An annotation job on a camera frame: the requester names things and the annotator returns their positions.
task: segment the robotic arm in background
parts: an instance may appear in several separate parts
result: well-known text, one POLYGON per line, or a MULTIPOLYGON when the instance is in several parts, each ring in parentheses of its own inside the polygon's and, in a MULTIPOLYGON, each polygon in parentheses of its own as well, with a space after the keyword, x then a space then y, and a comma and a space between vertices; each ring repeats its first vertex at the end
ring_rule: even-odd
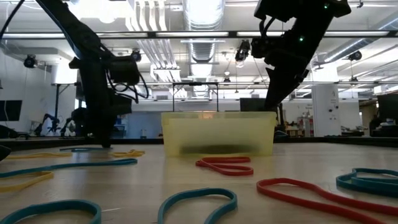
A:
POLYGON ((49 128, 49 132, 53 131, 54 133, 57 132, 58 125, 60 124, 60 120, 50 114, 45 114, 43 117, 43 121, 38 125, 38 127, 35 129, 34 134, 36 136, 41 136, 42 130, 43 130, 43 124, 45 120, 50 119, 51 120, 51 128, 49 128))
POLYGON ((108 81, 134 86, 140 73, 130 56, 115 57, 100 38, 80 22, 62 0, 36 0, 59 26, 76 57, 70 68, 80 71, 81 85, 88 110, 87 123, 103 147, 110 147, 110 135, 117 115, 131 113, 131 99, 108 88, 108 81))
POLYGON ((275 110, 309 73, 307 65, 330 22, 334 17, 351 13, 347 0, 260 0, 254 16, 261 19, 261 38, 252 40, 252 56, 265 58, 265 63, 275 67, 267 68, 270 78, 266 111, 275 110), (264 27, 266 17, 270 22, 264 27), (287 22, 295 17, 291 30, 280 37, 268 37, 266 32, 271 23, 278 19, 287 22))

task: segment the pillar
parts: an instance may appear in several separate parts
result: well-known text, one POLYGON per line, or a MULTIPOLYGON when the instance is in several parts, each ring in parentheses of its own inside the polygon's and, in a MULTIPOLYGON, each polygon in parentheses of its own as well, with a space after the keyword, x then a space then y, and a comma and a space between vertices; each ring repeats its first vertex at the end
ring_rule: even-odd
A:
MULTIPOLYGON (((323 69, 312 73, 313 81, 338 81, 337 67, 333 64, 324 65, 323 69)), ((339 92, 337 85, 312 86, 312 104, 315 137, 337 136, 341 134, 339 116, 339 92)))

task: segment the monitor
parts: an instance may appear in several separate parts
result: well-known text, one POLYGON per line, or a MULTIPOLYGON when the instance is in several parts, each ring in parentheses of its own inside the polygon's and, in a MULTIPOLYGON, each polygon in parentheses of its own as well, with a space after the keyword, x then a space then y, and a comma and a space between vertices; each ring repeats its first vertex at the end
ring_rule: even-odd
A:
POLYGON ((22 100, 0 100, 0 121, 19 121, 21 108, 22 100))
POLYGON ((398 94, 379 95, 377 100, 381 119, 398 119, 398 94))
POLYGON ((265 98, 240 98, 241 111, 265 111, 265 98))

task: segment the rubber band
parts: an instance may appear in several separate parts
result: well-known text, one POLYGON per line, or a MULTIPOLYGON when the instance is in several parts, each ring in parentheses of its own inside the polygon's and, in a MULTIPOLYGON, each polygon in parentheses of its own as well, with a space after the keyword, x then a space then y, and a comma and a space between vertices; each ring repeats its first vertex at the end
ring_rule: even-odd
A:
POLYGON ((195 165, 198 167, 207 167, 213 169, 216 172, 219 172, 223 175, 233 175, 233 176, 241 176, 241 175, 253 175, 254 171, 252 167, 248 166, 236 166, 236 165, 224 165, 218 163, 240 163, 240 162, 250 162, 250 158, 248 157, 206 157, 202 158, 199 161, 196 161, 195 165), (224 169, 234 169, 241 171, 230 171, 224 169))
POLYGON ((360 208, 360 209, 371 211, 371 212, 378 212, 378 213, 383 213, 386 215, 398 216, 398 207, 390 207, 387 205, 379 205, 379 204, 375 204, 375 203, 362 202, 359 200, 342 197, 342 196, 327 192, 314 184, 302 182, 299 180, 292 180, 292 179, 288 179, 288 178, 260 180, 259 182, 257 182, 257 191, 266 196, 275 198, 277 200, 292 203, 295 205, 300 205, 300 206, 303 206, 306 208, 311 208, 314 210, 319 210, 322 212, 331 213, 331 214, 338 215, 341 217, 349 218, 351 220, 356 220, 361 223, 384 224, 383 222, 381 222, 373 217, 369 217, 367 215, 364 215, 359 212, 355 212, 353 210, 349 210, 347 208, 342 208, 339 206, 329 205, 329 204, 320 203, 320 202, 314 202, 311 200, 305 200, 305 199, 285 195, 282 193, 278 193, 278 192, 275 192, 275 191, 265 188, 265 186, 275 185, 275 184, 296 185, 298 187, 302 187, 307 190, 314 191, 321 197, 331 200, 332 202, 337 202, 342 205, 347 205, 347 206, 354 207, 354 208, 360 208))
POLYGON ((63 200, 58 202, 43 203, 39 205, 31 205, 29 207, 20 209, 3 218, 0 221, 0 224, 15 224, 18 221, 32 215, 39 215, 64 210, 81 210, 84 212, 89 212, 94 215, 89 224, 101 223, 101 207, 99 205, 86 200, 63 200))
POLYGON ((110 150, 111 148, 103 148, 103 147, 69 147, 60 149, 60 151, 67 151, 71 150, 71 152, 90 152, 90 151, 106 151, 110 150))
POLYGON ((33 158, 54 158, 54 157, 70 157, 72 153, 50 153, 50 152, 41 152, 29 155, 20 155, 20 156, 7 156, 6 159, 33 159, 33 158))
POLYGON ((369 194, 398 197, 398 178, 382 179, 357 177, 359 172, 368 174, 387 174, 398 177, 398 172, 394 170, 355 168, 352 173, 337 177, 336 185, 345 189, 369 194))
POLYGON ((117 158, 135 158, 140 157, 145 154, 144 151, 136 151, 135 149, 131 149, 128 152, 110 152, 110 155, 117 158))
POLYGON ((231 200, 214 210, 205 220, 205 224, 214 224, 219 220, 223 215, 228 212, 234 210, 238 206, 238 198, 236 194, 227 189, 214 189, 214 188, 205 188, 198 190, 188 190, 184 192, 177 193, 163 202, 160 206, 159 211, 157 213, 157 224, 164 224, 164 215, 167 211, 177 202, 189 198, 202 197, 206 195, 224 195, 230 198, 231 200))
POLYGON ((115 161, 105 161, 105 162, 81 162, 73 164, 58 164, 52 166, 37 167, 31 169, 15 170, 11 172, 0 173, 0 179, 8 177, 20 177, 21 175, 38 175, 38 177, 24 182, 22 184, 7 185, 0 187, 0 192, 9 192, 22 190, 28 186, 36 184, 40 181, 50 179, 53 177, 52 170, 69 168, 69 167, 89 167, 89 166, 122 166, 129 164, 137 164, 137 159, 119 159, 115 161))

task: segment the person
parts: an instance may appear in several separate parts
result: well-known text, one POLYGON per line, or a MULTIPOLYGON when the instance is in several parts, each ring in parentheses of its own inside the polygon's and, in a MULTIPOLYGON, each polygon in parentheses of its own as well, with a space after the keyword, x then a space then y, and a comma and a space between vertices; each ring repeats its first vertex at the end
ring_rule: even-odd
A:
POLYGON ((373 131, 376 130, 376 128, 380 126, 381 123, 382 120, 377 115, 373 115, 373 119, 369 123, 369 132, 372 137, 374 137, 373 131))

